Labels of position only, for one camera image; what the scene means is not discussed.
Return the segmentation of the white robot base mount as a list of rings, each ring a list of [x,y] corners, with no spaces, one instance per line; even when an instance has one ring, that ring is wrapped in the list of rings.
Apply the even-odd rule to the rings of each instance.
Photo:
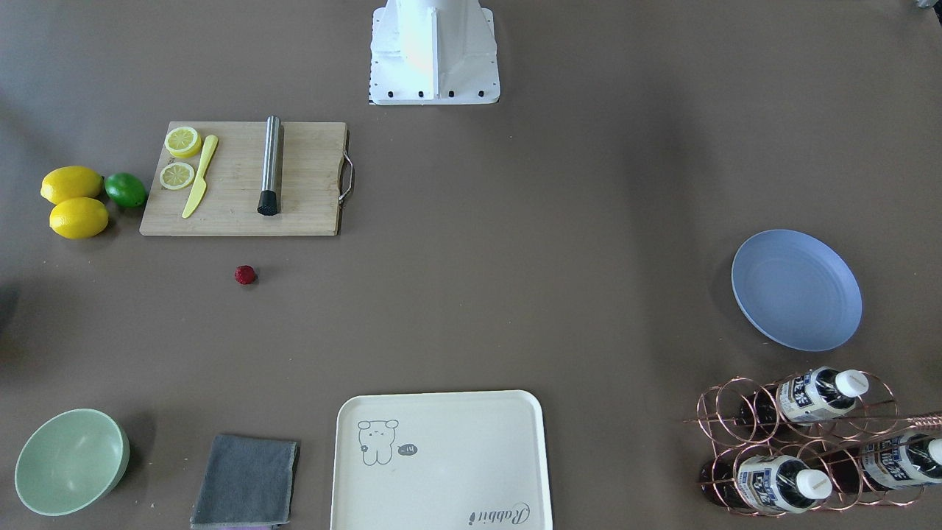
[[[494,14],[478,1],[388,1],[372,14],[368,102],[499,101]]]

